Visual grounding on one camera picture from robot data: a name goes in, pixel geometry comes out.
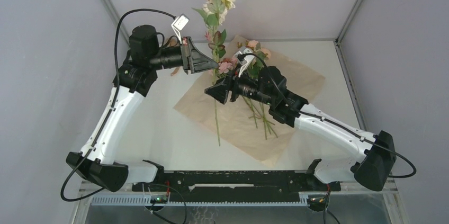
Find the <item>white rose stem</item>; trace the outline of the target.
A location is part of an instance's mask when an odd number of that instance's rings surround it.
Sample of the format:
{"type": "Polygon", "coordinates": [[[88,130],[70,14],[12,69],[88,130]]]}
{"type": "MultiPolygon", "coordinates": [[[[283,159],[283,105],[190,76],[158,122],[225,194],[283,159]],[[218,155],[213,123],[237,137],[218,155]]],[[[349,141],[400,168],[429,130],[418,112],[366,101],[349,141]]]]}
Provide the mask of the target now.
{"type": "Polygon", "coordinates": [[[211,51],[212,60],[218,64],[218,67],[211,72],[212,84],[217,83],[218,79],[232,68],[231,62],[222,61],[226,53],[227,37],[227,32],[222,26],[229,11],[236,7],[235,3],[236,0],[205,0],[201,7],[193,9],[204,22],[206,27],[204,36],[211,51]]]}

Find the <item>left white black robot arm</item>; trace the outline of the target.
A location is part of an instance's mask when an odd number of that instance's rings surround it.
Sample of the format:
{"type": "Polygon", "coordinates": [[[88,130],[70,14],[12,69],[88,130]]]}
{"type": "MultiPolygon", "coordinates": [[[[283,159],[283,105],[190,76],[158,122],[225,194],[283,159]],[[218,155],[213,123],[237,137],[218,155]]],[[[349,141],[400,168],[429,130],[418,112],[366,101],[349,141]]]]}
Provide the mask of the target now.
{"type": "Polygon", "coordinates": [[[186,73],[216,69],[217,62],[204,55],[190,37],[177,46],[160,45],[152,25],[132,30],[130,48],[119,67],[107,106],[91,137],[78,152],[69,152],[66,163],[81,178],[103,190],[116,192],[125,184],[145,182],[154,191],[165,185],[158,166],[144,160],[135,164],[116,161],[116,152],[126,126],[157,80],[157,71],[181,67],[186,73]]]}

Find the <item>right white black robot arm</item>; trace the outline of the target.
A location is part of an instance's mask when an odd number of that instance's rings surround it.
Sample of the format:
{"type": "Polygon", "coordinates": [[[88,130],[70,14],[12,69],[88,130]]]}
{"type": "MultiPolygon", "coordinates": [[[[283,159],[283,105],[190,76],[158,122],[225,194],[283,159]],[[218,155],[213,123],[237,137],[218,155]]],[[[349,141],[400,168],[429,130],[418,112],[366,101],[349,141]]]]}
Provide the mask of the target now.
{"type": "Polygon", "coordinates": [[[286,83],[275,66],[268,66],[261,69],[258,79],[231,73],[204,92],[221,104],[240,96],[266,104],[275,121],[321,136],[346,151],[348,157],[344,159],[313,161],[306,175],[312,190],[332,182],[357,181],[371,191],[382,191],[397,159],[392,135],[351,127],[288,90],[286,83]]]}

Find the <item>tan ribbon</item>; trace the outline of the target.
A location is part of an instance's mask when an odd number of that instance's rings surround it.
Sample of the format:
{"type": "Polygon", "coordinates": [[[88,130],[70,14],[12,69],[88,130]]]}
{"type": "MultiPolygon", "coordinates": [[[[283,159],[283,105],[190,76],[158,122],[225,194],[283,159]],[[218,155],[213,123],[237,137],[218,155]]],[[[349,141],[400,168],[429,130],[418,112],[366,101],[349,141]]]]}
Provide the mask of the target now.
{"type": "MultiPolygon", "coordinates": [[[[168,38],[168,40],[166,40],[164,45],[168,48],[167,54],[172,56],[174,59],[174,55],[178,52],[177,48],[180,46],[178,38],[175,35],[172,35],[168,38]]],[[[175,76],[179,72],[180,68],[180,66],[172,67],[173,71],[170,73],[170,76],[175,76]]]]}

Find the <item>beige wrapping paper sheet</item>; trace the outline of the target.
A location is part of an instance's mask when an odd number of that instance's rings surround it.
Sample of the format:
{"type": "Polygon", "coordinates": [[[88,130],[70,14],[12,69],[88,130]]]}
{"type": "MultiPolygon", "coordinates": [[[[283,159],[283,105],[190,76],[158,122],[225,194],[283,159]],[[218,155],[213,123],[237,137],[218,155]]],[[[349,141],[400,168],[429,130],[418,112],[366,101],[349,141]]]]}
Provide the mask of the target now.
{"type": "MultiPolygon", "coordinates": [[[[271,51],[268,65],[276,66],[287,78],[286,88],[312,101],[322,90],[325,77],[310,67],[271,51]]],[[[267,167],[274,167],[295,130],[268,114],[268,106],[239,97],[225,105],[204,93],[212,85],[212,75],[202,74],[174,109],[211,130],[221,140],[239,148],[267,167]]]]}

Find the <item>pink rose stem bunch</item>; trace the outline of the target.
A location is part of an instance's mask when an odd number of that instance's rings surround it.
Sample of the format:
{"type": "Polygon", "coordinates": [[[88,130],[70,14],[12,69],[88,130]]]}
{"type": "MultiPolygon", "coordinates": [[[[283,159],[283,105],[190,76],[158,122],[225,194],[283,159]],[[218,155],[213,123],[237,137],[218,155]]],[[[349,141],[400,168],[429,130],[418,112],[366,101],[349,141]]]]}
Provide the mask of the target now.
{"type": "MultiPolygon", "coordinates": [[[[265,67],[266,58],[262,55],[262,60],[258,57],[255,57],[252,64],[244,71],[243,75],[248,76],[249,79],[257,79],[259,76],[259,72],[262,68],[265,67]]],[[[219,67],[212,71],[213,81],[212,85],[214,85],[219,79],[226,77],[226,75],[230,73],[238,74],[238,60],[237,58],[223,58],[218,61],[219,67]]],[[[255,128],[258,129],[257,121],[260,120],[263,123],[265,139],[268,139],[268,135],[274,135],[278,138],[278,134],[273,129],[274,123],[269,121],[266,117],[266,112],[263,104],[259,104],[259,107],[256,106],[255,101],[250,100],[248,97],[243,97],[244,102],[247,107],[250,109],[252,115],[249,119],[253,119],[255,123],[255,128]]]]}

